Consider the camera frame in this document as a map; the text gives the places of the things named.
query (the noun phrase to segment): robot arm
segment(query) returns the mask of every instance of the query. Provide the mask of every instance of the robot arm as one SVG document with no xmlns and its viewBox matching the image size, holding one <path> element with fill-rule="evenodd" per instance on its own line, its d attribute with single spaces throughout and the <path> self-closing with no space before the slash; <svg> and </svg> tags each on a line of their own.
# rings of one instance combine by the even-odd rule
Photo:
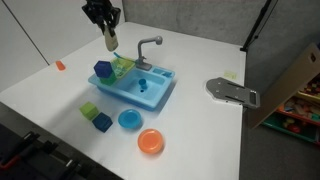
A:
<svg viewBox="0 0 320 180">
<path fill-rule="evenodd" d="M 117 36 L 114 31 L 119 23 L 121 10 L 113 7 L 109 0 L 87 0 L 82 7 L 93 24 L 97 24 L 105 36 L 109 51 L 118 47 Z"/>
</svg>

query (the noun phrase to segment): sink basin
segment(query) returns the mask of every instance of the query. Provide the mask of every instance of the sink basin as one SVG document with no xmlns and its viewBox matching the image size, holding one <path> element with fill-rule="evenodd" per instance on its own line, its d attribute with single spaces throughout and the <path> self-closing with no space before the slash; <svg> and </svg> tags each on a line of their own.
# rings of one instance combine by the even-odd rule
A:
<svg viewBox="0 0 320 180">
<path fill-rule="evenodd" d="M 101 91 L 119 97 L 146 110 L 154 110 L 168 89 L 175 73 L 153 66 L 149 71 L 132 68 L 112 85 L 102 84 L 94 74 L 89 82 Z"/>
</svg>

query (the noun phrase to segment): table surface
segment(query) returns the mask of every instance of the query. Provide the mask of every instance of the table surface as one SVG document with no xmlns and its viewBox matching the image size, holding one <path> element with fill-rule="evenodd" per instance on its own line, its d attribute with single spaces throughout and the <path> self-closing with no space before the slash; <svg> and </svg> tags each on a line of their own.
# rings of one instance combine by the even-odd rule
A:
<svg viewBox="0 0 320 180">
<path fill-rule="evenodd" d="M 98 60 L 114 58 L 104 37 L 61 59 L 65 71 L 52 64 L 1 92 L 0 101 L 124 179 L 238 179 L 243 108 L 215 101 L 205 83 L 231 73 L 232 81 L 243 85 L 246 54 L 236 45 L 134 23 L 124 23 L 116 32 L 116 52 L 132 58 L 138 57 L 141 39 L 163 37 L 160 46 L 142 46 L 148 63 L 176 72 L 155 111 L 105 95 L 88 83 Z M 106 133 L 80 113 L 87 101 L 112 118 Z M 117 122 L 129 108 L 141 113 L 141 129 L 127 131 Z M 161 153 L 146 155 L 139 150 L 137 138 L 147 128 L 162 133 Z"/>
</svg>

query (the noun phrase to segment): orange bowl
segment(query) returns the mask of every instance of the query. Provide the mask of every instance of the orange bowl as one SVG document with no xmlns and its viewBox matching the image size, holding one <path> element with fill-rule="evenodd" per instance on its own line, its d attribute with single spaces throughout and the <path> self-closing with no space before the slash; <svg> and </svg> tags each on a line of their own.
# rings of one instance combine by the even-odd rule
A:
<svg viewBox="0 0 320 180">
<path fill-rule="evenodd" d="M 142 131 L 138 138 L 138 146 L 144 153 L 158 153 L 163 147 L 161 133 L 155 129 L 146 129 Z"/>
</svg>

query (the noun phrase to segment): faucet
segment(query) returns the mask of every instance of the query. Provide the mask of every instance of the faucet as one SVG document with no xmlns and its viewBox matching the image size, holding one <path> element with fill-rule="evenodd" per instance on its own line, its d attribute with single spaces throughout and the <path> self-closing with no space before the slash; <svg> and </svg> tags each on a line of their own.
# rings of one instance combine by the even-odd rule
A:
<svg viewBox="0 0 320 180">
<path fill-rule="evenodd" d="M 143 43 L 149 43 L 149 42 L 156 42 L 157 45 L 160 45 L 160 44 L 162 44 L 162 37 L 161 36 L 157 36 L 157 37 L 154 37 L 154 38 L 142 39 L 138 43 L 139 58 L 136 60 L 136 67 L 139 68 L 139 69 L 146 70 L 146 71 L 149 71 L 151 69 L 152 65 L 149 64 L 149 63 L 143 62 L 143 60 L 146 59 L 146 58 L 144 56 L 142 56 L 141 45 Z"/>
</svg>

